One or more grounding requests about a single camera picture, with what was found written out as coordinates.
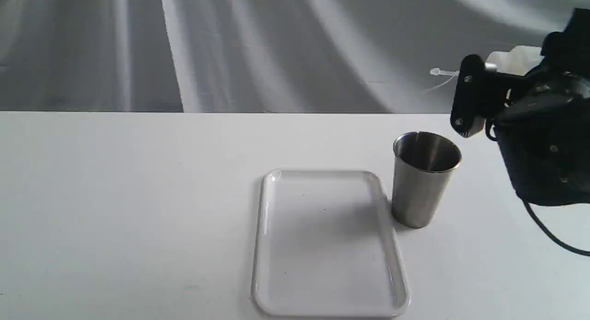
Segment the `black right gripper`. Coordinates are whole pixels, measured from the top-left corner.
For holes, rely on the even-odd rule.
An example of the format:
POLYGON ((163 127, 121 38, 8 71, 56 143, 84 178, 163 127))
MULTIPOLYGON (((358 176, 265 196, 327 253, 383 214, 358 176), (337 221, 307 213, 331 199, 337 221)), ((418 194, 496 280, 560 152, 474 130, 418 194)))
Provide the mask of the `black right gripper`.
POLYGON ((512 187, 541 206, 589 202, 589 11, 544 39, 531 84, 494 118, 512 187))

